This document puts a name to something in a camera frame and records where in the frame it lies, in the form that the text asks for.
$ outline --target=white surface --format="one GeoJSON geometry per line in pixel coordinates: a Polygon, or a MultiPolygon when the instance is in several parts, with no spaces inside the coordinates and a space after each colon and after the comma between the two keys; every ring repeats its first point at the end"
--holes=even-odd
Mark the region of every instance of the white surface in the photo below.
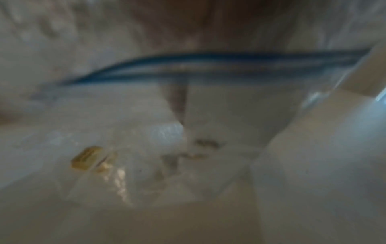
{"type": "MultiPolygon", "coordinates": [[[[274,139],[252,167],[254,184],[245,177],[178,207],[93,212],[32,175],[0,192],[0,242],[384,243],[385,121],[383,104],[337,92],[274,139]]],[[[4,162],[7,175],[28,172],[16,156],[4,162]]]]}

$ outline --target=ziplock bag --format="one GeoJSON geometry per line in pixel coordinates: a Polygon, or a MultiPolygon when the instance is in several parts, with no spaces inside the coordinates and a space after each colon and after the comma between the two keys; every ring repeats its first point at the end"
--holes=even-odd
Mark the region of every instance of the ziplock bag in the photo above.
{"type": "Polygon", "coordinates": [[[368,50],[150,57],[45,87],[39,150],[66,199],[97,209],[210,199],[368,50]]]}

